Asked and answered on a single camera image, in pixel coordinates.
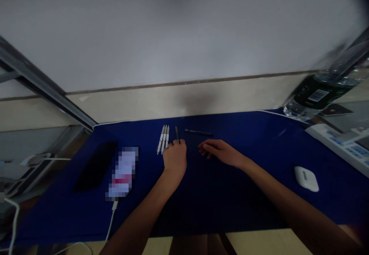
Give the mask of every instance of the right hand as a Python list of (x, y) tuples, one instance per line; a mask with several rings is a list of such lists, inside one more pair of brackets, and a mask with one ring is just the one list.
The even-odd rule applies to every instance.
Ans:
[(198, 147), (201, 156), (205, 156), (206, 153), (208, 153), (206, 158), (210, 159), (212, 155), (215, 155), (223, 163), (236, 168), (241, 168), (247, 162), (251, 161), (251, 159), (242, 155), (236, 149), (222, 140), (209, 139), (199, 144)]
[(173, 144), (168, 144), (168, 147), (164, 149), (163, 152), (163, 173), (169, 173), (170, 176), (175, 177), (178, 182), (182, 180), (187, 168), (186, 142), (184, 139), (180, 139), (180, 143), (174, 140)]

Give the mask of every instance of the water bottle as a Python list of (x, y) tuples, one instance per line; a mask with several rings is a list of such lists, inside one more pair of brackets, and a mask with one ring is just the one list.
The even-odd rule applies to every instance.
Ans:
[(369, 77), (369, 41), (347, 49), (329, 69), (308, 77), (283, 112), (308, 120)]

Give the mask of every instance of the white pen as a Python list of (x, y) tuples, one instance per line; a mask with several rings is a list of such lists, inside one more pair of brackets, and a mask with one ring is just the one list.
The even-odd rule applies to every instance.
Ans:
[(166, 141), (165, 141), (166, 148), (168, 148), (168, 141), (169, 141), (169, 125), (168, 125), (168, 129), (166, 130)]
[(163, 129), (161, 130), (161, 135), (160, 135), (160, 141), (159, 141), (159, 145), (158, 145), (158, 153), (157, 153), (157, 154), (159, 154), (160, 147), (161, 147), (161, 141), (163, 140), (163, 136), (164, 136), (164, 127), (165, 127), (165, 125), (163, 125)]
[(165, 138), (166, 138), (166, 126), (164, 128), (164, 134), (163, 134), (163, 144), (161, 145), (161, 154), (163, 154), (164, 147), (165, 147)]

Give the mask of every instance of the white cable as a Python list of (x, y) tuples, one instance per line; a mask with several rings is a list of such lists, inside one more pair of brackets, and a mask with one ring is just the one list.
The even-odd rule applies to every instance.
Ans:
[(121, 120), (118, 122), (105, 122), (105, 123), (100, 123), (100, 124), (96, 124), (92, 127), (92, 130), (95, 130), (96, 126), (100, 126), (100, 125), (106, 125), (106, 124), (115, 124), (115, 123), (120, 123), (120, 122), (127, 122), (127, 121), (135, 121), (135, 120)]
[(12, 231), (12, 240), (10, 241), (10, 246), (9, 246), (9, 255), (13, 254), (13, 247), (14, 247), (14, 242), (15, 242), (15, 236), (17, 235), (17, 221), (18, 221), (18, 215), (19, 215), (19, 211), (20, 211), (20, 207), (19, 204), (7, 199), (6, 197), (4, 198), (4, 201), (12, 204), (15, 207), (15, 215), (14, 215), (14, 219), (13, 219), (13, 231)]
[[(4, 201), (12, 204), (15, 207), (15, 215), (14, 215), (14, 219), (13, 219), (13, 232), (12, 232), (12, 240), (10, 241), (10, 246), (9, 246), (9, 248), (1, 249), (0, 252), (9, 250), (8, 254), (9, 255), (13, 255), (13, 248), (14, 248), (15, 237), (17, 235), (17, 221), (18, 221), (20, 207), (19, 207), (19, 204), (18, 203), (14, 202), (14, 201), (6, 198), (6, 197), (4, 198)], [(74, 244), (71, 244), (67, 248), (65, 248), (65, 249), (63, 249), (63, 250), (55, 253), (54, 255), (57, 255), (57, 254), (65, 251), (65, 250), (67, 250), (68, 248), (70, 248), (70, 247), (72, 247), (72, 246), (74, 246), (74, 245), (76, 245), (78, 243), (79, 244), (82, 244), (83, 246), (85, 246), (90, 251), (91, 255), (93, 255), (92, 249), (87, 244), (85, 244), (83, 242), (76, 242)]]
[(91, 255), (93, 255), (93, 251), (92, 251), (92, 249), (87, 245), (87, 244), (85, 244), (85, 243), (83, 243), (83, 242), (76, 242), (76, 243), (73, 243), (73, 244), (71, 244), (70, 246), (68, 246), (68, 247), (66, 247), (66, 248), (64, 248), (64, 249), (62, 249), (62, 250), (60, 250), (60, 251), (58, 251), (57, 253), (55, 253), (54, 255), (57, 255), (57, 254), (59, 254), (59, 253), (62, 253), (63, 251), (66, 251), (68, 248), (71, 248), (72, 246), (75, 246), (76, 244), (82, 244), (84, 247), (86, 247), (87, 249), (88, 249), (88, 251), (91, 253)]
[(108, 242), (108, 238), (109, 238), (109, 234), (110, 234), (110, 230), (111, 230), (111, 225), (113, 224), (114, 213), (115, 213), (115, 210), (116, 210), (117, 206), (118, 206), (118, 201), (114, 201), (113, 207), (111, 208), (112, 211), (113, 211), (113, 213), (111, 214), (111, 219), (110, 219), (108, 234), (106, 235), (106, 239), (105, 239), (104, 245), (106, 245), (106, 243)]
[(269, 112), (269, 111), (264, 111), (264, 110), (251, 110), (251, 111), (247, 111), (247, 112), (264, 112), (264, 113), (271, 113), (273, 115), (278, 115), (278, 116), (281, 116), (281, 117), (286, 117), (286, 118), (290, 118), (292, 120), (296, 120), (296, 121), (299, 121), (299, 122), (302, 122), (302, 123), (305, 123), (305, 124), (309, 124), (310, 123), (307, 123), (303, 120), (299, 120), (299, 119), (296, 119), (296, 118), (293, 118), (293, 117), (289, 117), (289, 116), (286, 116), (286, 115), (282, 115), (282, 114), (278, 114), (278, 113), (274, 113), (274, 112)]

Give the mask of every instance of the wall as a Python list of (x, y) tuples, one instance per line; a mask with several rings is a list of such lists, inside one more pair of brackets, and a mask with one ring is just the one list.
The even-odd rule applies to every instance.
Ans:
[(0, 15), (66, 92), (317, 68), (368, 24), (360, 0), (0, 0)]
[[(306, 77), (284, 76), (81, 93), (67, 97), (98, 123), (278, 108)], [(337, 102), (369, 100), (369, 79)], [(0, 132), (77, 123), (41, 98), (0, 101)]]

